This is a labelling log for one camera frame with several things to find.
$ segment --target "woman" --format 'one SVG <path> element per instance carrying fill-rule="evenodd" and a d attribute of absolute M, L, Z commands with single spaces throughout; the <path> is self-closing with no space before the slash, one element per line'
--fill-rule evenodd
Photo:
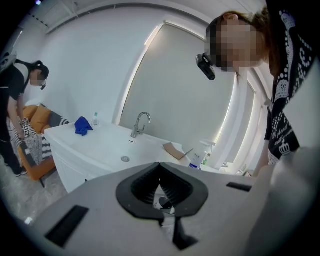
<path fill-rule="evenodd" d="M 25 134 L 18 121 L 18 115 L 22 120 L 25 89 L 29 81 L 32 86 L 42 86 L 48 75 L 49 69 L 41 61 L 31 64 L 18 59 L 0 74 L 0 154 L 17 177 L 27 172 L 20 166 L 10 143 L 7 116 L 23 140 Z"/>
<path fill-rule="evenodd" d="M 275 164 L 282 155 L 299 147 L 284 107 L 297 93 L 316 57 L 313 27 L 316 18 L 308 4 L 267 1 L 254 16 L 225 12 L 207 28 L 206 54 L 210 64 L 223 71 L 269 63 L 274 77 L 272 105 L 268 108 L 265 145 L 255 176 L 261 167 Z"/>

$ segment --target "white sink basin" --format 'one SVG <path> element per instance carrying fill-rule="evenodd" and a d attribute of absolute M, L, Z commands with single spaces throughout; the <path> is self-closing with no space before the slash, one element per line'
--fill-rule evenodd
<path fill-rule="evenodd" d="M 183 166 L 190 162 L 187 157 L 179 161 L 168 154 L 163 144 L 169 141 L 146 134 L 132 138 L 130 129 L 114 124 L 95 127 L 85 136 L 75 134 L 75 130 L 74 123 L 71 123 L 47 129 L 45 135 L 54 150 L 59 151 L 58 148 L 63 147 L 64 153 L 58 153 L 59 155 L 73 154 L 79 158 L 79 163 L 86 162 L 86 165 L 93 165 L 108 172 L 118 172 L 153 162 L 169 162 Z M 177 150 L 182 151 L 180 144 L 173 144 Z M 122 157 L 128 157 L 129 162 L 122 161 Z"/>

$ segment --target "black rectangular strip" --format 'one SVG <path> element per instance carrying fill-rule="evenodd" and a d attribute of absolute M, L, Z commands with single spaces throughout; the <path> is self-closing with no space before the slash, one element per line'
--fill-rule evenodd
<path fill-rule="evenodd" d="M 45 237 L 63 247 L 88 211 L 88 208 L 74 206 Z"/>
<path fill-rule="evenodd" d="M 226 186 L 229 188 L 233 188 L 236 190 L 242 190 L 245 192 L 250 192 L 250 190 L 252 188 L 252 186 L 250 186 L 250 185 L 238 184 L 238 183 L 234 183 L 234 182 L 229 182 Z"/>

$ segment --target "chair leg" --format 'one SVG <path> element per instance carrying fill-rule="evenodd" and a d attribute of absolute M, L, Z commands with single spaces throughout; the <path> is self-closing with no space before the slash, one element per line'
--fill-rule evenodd
<path fill-rule="evenodd" d="M 44 184 L 44 181 L 42 180 L 42 178 L 40 178 L 39 181 L 40 181 L 42 187 L 45 188 L 45 184 Z"/>

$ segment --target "brown cardboard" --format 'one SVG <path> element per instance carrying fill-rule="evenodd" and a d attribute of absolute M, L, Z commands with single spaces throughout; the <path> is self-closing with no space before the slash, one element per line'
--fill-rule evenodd
<path fill-rule="evenodd" d="M 173 156 L 175 159 L 181 160 L 182 158 L 184 158 L 184 156 L 186 156 L 189 152 L 187 152 L 186 154 L 176 150 L 175 146 L 170 142 L 167 144 L 163 144 L 163 147 L 165 149 L 165 151 L 167 151 L 171 156 Z"/>

